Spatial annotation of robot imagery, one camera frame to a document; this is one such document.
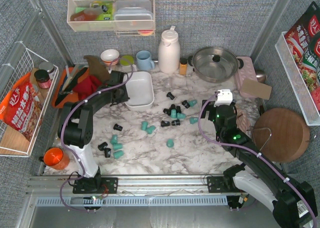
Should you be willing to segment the white storage basket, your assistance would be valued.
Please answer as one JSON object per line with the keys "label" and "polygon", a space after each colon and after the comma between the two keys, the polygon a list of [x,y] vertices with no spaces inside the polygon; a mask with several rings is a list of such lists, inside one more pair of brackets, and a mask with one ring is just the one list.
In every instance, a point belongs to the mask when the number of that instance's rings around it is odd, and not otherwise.
{"label": "white storage basket", "polygon": [[131,111],[143,112],[150,109],[155,101],[152,76],[146,71],[129,72],[124,76],[123,82],[129,100],[125,102],[127,108]]}

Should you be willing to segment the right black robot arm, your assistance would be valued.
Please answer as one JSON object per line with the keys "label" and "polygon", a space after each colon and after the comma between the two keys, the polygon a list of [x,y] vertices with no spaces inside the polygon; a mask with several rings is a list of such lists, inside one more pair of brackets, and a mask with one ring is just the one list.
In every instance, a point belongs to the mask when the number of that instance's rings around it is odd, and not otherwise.
{"label": "right black robot arm", "polygon": [[224,171],[227,185],[245,191],[267,207],[282,228],[317,228],[317,205],[313,187],[298,182],[276,167],[256,147],[252,139],[236,124],[235,102],[216,103],[203,100],[200,119],[208,118],[215,128],[215,139],[208,141],[223,147],[233,157],[248,166],[235,165]]}

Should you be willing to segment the red cloth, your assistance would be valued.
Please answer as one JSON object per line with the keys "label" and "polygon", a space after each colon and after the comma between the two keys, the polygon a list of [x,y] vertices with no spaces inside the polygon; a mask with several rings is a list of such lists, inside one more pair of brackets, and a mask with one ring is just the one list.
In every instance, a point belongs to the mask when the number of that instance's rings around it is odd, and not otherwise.
{"label": "red cloth", "polygon": [[88,96],[96,92],[102,82],[94,75],[89,75],[83,81],[78,83],[72,91],[77,93],[79,100],[84,100]]}

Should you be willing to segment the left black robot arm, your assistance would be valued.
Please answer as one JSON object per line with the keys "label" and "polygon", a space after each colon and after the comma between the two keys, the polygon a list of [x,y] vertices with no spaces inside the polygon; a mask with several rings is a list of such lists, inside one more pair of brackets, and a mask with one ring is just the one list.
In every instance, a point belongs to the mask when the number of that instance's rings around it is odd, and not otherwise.
{"label": "left black robot arm", "polygon": [[58,137],[64,149],[71,151],[81,178],[94,178],[99,166],[90,146],[93,137],[93,116],[105,105],[129,100],[126,83],[133,73],[121,72],[116,85],[104,85],[85,99],[68,101],[63,105],[58,126]]}

